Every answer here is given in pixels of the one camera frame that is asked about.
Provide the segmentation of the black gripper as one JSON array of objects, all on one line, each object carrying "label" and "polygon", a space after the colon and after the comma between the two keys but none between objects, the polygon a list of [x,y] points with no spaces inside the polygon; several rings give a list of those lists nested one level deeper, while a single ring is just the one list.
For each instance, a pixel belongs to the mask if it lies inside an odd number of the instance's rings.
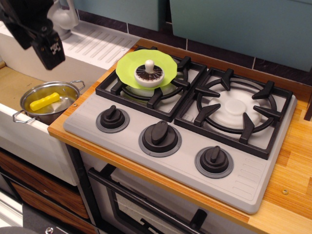
[{"label": "black gripper", "polygon": [[0,20],[23,49],[32,46],[46,70],[65,61],[62,41],[53,31],[48,11],[52,0],[2,0]]}]

